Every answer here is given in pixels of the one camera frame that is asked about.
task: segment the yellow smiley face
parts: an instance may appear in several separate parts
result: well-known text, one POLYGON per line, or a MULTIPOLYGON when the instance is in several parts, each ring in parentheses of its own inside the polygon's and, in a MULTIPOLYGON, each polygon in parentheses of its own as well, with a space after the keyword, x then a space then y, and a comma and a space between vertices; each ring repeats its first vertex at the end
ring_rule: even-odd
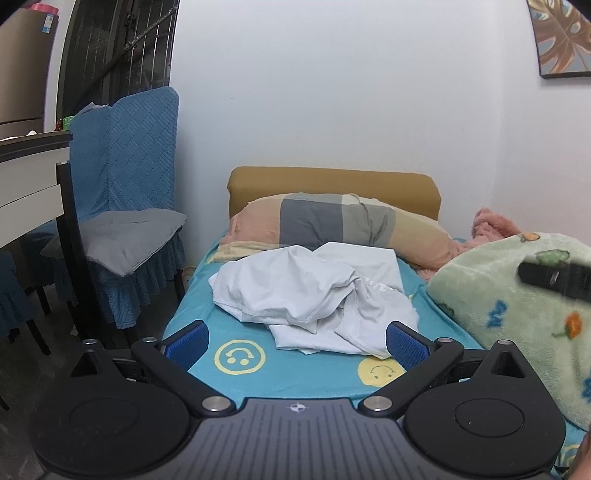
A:
POLYGON ((372 387, 383 387, 389 384, 392 380, 398 378, 405 372, 402 365, 400 365, 393 358, 380 360, 374 356, 369 356, 361 360, 357 367, 357 374, 359 379, 365 384, 372 387))
POLYGON ((230 340, 217 349, 213 362, 228 375, 256 372, 265 363, 265 351, 251 340, 230 340))

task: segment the round pad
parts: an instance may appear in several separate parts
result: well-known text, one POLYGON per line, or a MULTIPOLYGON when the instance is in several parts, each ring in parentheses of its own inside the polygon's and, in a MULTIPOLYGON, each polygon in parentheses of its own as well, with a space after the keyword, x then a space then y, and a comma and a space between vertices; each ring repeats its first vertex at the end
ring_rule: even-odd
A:
POLYGON ((419 395, 404 417, 408 438, 433 462, 469 477, 520 478, 549 468, 564 420, 549 395, 506 383, 520 380, 498 377, 493 388, 467 381, 419 395))
POLYGON ((477 398, 456 408, 460 426, 480 437, 499 438, 515 433, 523 425, 521 410, 509 402, 477 398))
POLYGON ((30 438, 52 471, 110 478, 159 464, 188 430, 186 406, 172 393, 90 376, 46 397, 31 418, 30 438))

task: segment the pink object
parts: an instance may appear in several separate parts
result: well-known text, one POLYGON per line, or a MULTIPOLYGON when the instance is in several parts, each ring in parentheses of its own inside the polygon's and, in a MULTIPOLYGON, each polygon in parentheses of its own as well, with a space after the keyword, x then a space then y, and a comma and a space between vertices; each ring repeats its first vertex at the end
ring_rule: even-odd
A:
POLYGON ((29 7, 29 10, 37 10, 40 12, 45 12, 46 14, 57 15, 59 13, 59 9, 53 7, 51 5, 46 4, 34 4, 29 7))
MULTIPOLYGON (((452 242, 450 246, 453 248, 452 258, 456 258, 478 245, 509 238, 519 233, 521 230, 506 216, 493 212, 490 208, 482 208, 476 213, 472 223, 472 239, 464 244, 457 241, 452 242)), ((429 281, 437 273, 437 270, 422 269, 417 270, 417 273, 421 278, 429 281)))

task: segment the framed picture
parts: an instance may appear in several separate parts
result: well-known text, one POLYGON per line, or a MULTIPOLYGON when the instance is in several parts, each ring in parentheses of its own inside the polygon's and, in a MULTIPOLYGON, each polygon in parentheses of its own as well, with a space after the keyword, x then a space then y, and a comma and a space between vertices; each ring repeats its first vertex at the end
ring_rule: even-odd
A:
POLYGON ((591 23, 567 0, 527 0, 545 79, 591 76, 591 23))

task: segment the refrigerator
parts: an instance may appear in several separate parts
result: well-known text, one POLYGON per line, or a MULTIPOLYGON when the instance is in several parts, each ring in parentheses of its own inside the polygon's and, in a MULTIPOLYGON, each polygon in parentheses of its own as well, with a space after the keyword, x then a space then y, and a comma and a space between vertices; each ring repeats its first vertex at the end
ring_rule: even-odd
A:
POLYGON ((58 16, 20 8, 0 26, 0 139, 43 132, 58 16))

